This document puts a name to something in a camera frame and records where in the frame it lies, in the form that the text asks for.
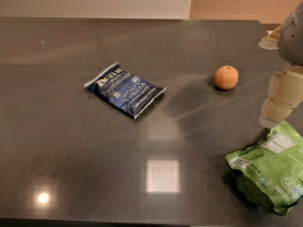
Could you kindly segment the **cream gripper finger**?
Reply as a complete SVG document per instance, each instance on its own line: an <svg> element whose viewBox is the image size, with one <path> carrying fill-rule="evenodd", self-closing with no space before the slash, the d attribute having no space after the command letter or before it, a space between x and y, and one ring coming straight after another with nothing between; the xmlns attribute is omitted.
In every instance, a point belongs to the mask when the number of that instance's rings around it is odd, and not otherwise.
<svg viewBox="0 0 303 227"><path fill-rule="evenodd" d="M271 77L259 124L271 129L285 120L303 101L303 67L291 65Z"/></svg>
<svg viewBox="0 0 303 227"><path fill-rule="evenodd" d="M267 36L260 40L258 46L266 50L278 50L281 29L282 26L278 26L274 30L270 31Z"/></svg>

